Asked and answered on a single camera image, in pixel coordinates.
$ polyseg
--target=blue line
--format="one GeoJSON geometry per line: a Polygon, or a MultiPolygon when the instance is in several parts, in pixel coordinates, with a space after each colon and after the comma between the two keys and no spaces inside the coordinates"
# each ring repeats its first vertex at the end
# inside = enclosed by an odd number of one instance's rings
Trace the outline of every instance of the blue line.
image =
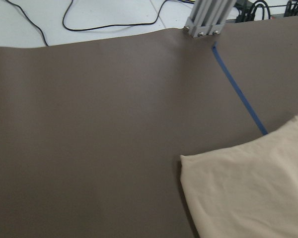
{"type": "Polygon", "coordinates": [[[250,103],[248,102],[246,97],[244,96],[242,90],[239,88],[238,84],[235,82],[234,78],[232,77],[229,70],[225,66],[223,60],[221,59],[221,56],[220,56],[220,54],[217,50],[217,45],[218,45],[218,43],[215,42],[213,47],[212,47],[212,51],[213,51],[213,54],[214,54],[215,58],[217,59],[217,61],[218,61],[219,65],[221,66],[223,72],[227,76],[229,82],[231,83],[231,85],[235,89],[235,91],[238,94],[239,98],[244,103],[244,106],[248,110],[249,114],[252,116],[252,118],[253,118],[254,122],[256,123],[256,125],[258,126],[259,130],[262,132],[263,135],[267,135],[268,132],[267,132],[266,128],[264,127],[263,123],[260,121],[260,119],[257,116],[257,114],[255,113],[254,109],[252,108],[252,106],[250,105],[250,103]]]}

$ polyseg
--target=beige cloth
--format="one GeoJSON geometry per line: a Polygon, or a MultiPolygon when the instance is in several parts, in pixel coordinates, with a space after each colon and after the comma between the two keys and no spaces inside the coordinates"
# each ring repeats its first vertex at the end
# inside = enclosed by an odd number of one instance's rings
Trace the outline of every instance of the beige cloth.
{"type": "Polygon", "coordinates": [[[255,141],[181,162],[201,238],[298,238],[298,116],[255,141]]]}

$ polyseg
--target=white floor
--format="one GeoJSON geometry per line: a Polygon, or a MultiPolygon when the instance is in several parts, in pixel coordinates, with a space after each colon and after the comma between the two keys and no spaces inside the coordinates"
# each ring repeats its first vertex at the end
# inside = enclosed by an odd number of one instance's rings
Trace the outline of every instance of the white floor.
{"type": "MultiPolygon", "coordinates": [[[[138,35],[166,28],[183,28],[191,4],[176,0],[167,2],[156,24],[135,27],[111,27],[89,32],[71,32],[62,27],[62,17],[71,0],[10,0],[20,5],[30,19],[40,26],[50,46],[97,39],[138,35]]],[[[287,0],[266,0],[268,5],[286,4],[287,0]]],[[[74,0],[66,18],[70,28],[89,28],[108,24],[151,22],[163,0],[74,0]]],[[[260,12],[256,19],[261,19],[260,12]]],[[[285,12],[272,8],[272,14],[285,12]]],[[[228,19],[236,18],[233,8],[228,19]]],[[[0,0],[0,46],[33,48],[44,46],[36,30],[15,7],[0,0]]]]}

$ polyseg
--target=brown table surface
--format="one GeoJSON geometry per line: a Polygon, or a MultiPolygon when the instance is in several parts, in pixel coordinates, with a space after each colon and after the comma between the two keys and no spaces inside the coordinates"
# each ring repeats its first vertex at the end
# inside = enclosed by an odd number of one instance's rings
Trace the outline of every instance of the brown table surface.
{"type": "Polygon", "coordinates": [[[298,113],[298,17],[0,48],[0,238],[198,237],[179,155],[261,136],[298,113]]]}

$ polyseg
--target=metal bracket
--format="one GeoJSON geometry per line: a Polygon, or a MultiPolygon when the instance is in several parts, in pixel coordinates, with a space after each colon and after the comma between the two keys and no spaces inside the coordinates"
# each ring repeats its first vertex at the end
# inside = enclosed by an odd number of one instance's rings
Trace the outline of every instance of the metal bracket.
{"type": "Polygon", "coordinates": [[[236,0],[196,0],[184,27],[193,37],[221,33],[236,0]]]}

